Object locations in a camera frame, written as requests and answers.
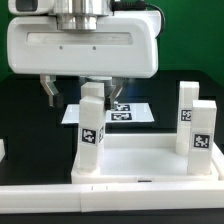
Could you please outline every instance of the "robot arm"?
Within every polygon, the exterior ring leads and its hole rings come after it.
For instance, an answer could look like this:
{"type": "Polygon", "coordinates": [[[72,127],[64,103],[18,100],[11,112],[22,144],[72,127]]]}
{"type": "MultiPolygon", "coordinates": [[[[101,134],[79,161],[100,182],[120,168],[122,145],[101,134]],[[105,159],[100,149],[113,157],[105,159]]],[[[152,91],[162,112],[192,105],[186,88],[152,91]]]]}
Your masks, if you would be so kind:
{"type": "MultiPolygon", "coordinates": [[[[15,18],[8,29],[8,61],[12,70],[41,74],[41,83],[50,98],[55,92],[50,76],[154,75],[158,69],[156,37],[161,29],[161,13],[112,12],[109,3],[9,0],[10,11],[23,15],[15,18]]],[[[110,96],[111,103],[122,89],[120,83],[118,86],[110,96]]]]}

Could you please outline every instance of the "white base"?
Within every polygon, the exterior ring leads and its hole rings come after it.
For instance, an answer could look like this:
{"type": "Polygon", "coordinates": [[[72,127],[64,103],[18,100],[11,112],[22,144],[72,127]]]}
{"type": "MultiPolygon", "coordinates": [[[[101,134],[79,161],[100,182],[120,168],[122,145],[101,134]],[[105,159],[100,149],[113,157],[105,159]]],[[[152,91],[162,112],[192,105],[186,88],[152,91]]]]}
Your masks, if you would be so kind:
{"type": "MultiPolygon", "coordinates": [[[[130,135],[118,135],[116,136],[118,140],[113,142],[112,140],[115,135],[107,135],[105,138],[105,146],[107,148],[107,146],[112,144],[114,148],[120,148],[119,150],[125,150],[125,148],[138,148],[137,150],[139,150],[144,147],[148,150],[153,149],[149,153],[147,151],[147,158],[153,155],[153,151],[155,150],[158,150],[158,152],[154,154],[157,156],[160,154],[159,152],[165,152],[167,156],[166,165],[164,165],[165,168],[167,168],[167,165],[172,164],[171,158],[179,158],[177,156],[172,157],[172,150],[170,150],[172,148],[174,149],[173,144],[175,143],[176,135],[135,135],[138,136],[138,138],[134,138],[132,135],[131,139],[129,137],[130,141],[127,142],[128,136],[130,135]],[[146,145],[144,139],[148,139],[148,145],[146,145]]],[[[151,175],[144,174],[142,176],[144,178],[146,176],[151,178],[152,174],[155,175],[157,173],[153,179],[157,182],[0,186],[0,213],[224,208],[224,181],[221,181],[224,177],[224,156],[215,144],[213,151],[214,167],[212,168],[212,174],[207,177],[195,176],[194,178],[195,180],[197,179],[197,181],[192,181],[193,176],[182,175],[184,166],[180,164],[178,164],[178,167],[182,167],[182,171],[178,170],[178,172],[176,172],[173,168],[169,170],[161,168],[160,171],[162,173],[158,175],[159,166],[156,166],[155,162],[154,165],[151,164],[147,166],[147,169],[154,166],[156,168],[155,172],[151,170],[151,175]],[[165,181],[165,179],[160,181],[159,178],[165,178],[165,174],[169,177],[175,174],[176,181],[168,181],[168,178],[167,181],[165,181]]],[[[135,178],[135,182],[137,182],[140,180],[140,174],[144,171],[146,163],[143,163],[143,165],[137,164],[136,161],[139,158],[130,157],[130,159],[131,158],[134,158],[133,163],[130,163],[134,164],[131,167],[136,167],[138,170],[138,172],[132,175],[132,178],[135,178]]],[[[129,172],[133,170],[135,169],[126,168],[124,171],[117,171],[114,169],[114,172],[119,172],[117,174],[121,176],[121,172],[128,171],[129,174],[129,172]]],[[[129,177],[126,177],[126,175],[123,176],[123,181],[128,182],[129,177]]]]}

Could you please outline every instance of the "white platform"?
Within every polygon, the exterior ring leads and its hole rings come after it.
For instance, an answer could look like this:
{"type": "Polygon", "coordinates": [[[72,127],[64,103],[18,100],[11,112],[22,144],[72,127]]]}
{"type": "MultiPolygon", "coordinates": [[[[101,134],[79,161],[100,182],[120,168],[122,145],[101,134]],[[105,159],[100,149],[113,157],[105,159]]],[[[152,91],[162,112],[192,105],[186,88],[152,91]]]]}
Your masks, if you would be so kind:
{"type": "MultiPolygon", "coordinates": [[[[186,158],[181,159],[173,154],[175,139],[175,134],[139,134],[131,138],[130,135],[106,135],[108,156],[118,150],[118,155],[123,159],[114,162],[125,169],[107,164],[109,157],[106,157],[102,176],[107,174],[111,181],[111,176],[117,175],[117,179],[113,180],[116,183],[105,183],[105,179],[102,184],[0,186],[0,213],[224,208],[224,156],[221,151],[214,143],[211,175],[193,178],[185,174],[186,158]],[[131,149],[130,157],[126,155],[127,148],[131,149]],[[136,156],[140,152],[144,152],[147,159],[136,156]]],[[[97,182],[96,174],[91,178],[95,178],[92,182],[97,182]]]]}

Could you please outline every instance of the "white tray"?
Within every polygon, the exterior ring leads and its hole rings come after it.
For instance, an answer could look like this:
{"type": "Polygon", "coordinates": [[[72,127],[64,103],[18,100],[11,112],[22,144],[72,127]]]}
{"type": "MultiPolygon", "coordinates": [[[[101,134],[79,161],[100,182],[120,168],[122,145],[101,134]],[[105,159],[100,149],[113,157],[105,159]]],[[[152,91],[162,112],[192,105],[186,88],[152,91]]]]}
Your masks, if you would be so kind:
{"type": "Polygon", "coordinates": [[[214,164],[211,175],[187,174],[188,157],[175,153],[176,134],[109,134],[105,135],[104,142],[100,170],[80,175],[75,162],[73,183],[212,181],[219,178],[214,164]]]}

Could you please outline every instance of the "white foam block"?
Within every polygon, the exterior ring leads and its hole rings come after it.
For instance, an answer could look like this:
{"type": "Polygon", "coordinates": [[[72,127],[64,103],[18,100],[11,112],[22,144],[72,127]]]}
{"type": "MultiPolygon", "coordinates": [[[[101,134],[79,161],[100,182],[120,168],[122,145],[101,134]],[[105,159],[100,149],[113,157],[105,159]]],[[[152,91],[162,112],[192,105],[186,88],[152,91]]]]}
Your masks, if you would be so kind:
{"type": "Polygon", "coordinates": [[[81,98],[85,96],[104,97],[104,84],[87,82],[81,87],[81,98]]]}
{"type": "Polygon", "coordinates": [[[193,100],[199,95],[198,82],[180,82],[176,153],[187,156],[193,100]]]}
{"type": "Polygon", "coordinates": [[[188,174],[210,175],[215,120],[214,101],[193,101],[188,174]]]}
{"type": "Polygon", "coordinates": [[[5,148],[4,148],[4,142],[2,139],[0,139],[0,162],[5,156],[5,148]]]}
{"type": "Polygon", "coordinates": [[[78,135],[78,171],[93,172],[99,168],[104,149],[105,111],[100,97],[85,96],[80,100],[78,135]]]}
{"type": "MultiPolygon", "coordinates": [[[[128,111],[107,111],[106,123],[119,123],[119,122],[154,122],[154,118],[151,109],[147,103],[127,103],[119,104],[121,106],[130,106],[130,112],[128,111]],[[115,114],[127,114],[131,113],[132,120],[112,120],[112,113],[115,114]]],[[[77,124],[79,123],[79,105],[70,104],[67,106],[65,115],[62,120],[62,124],[77,124]]]]}

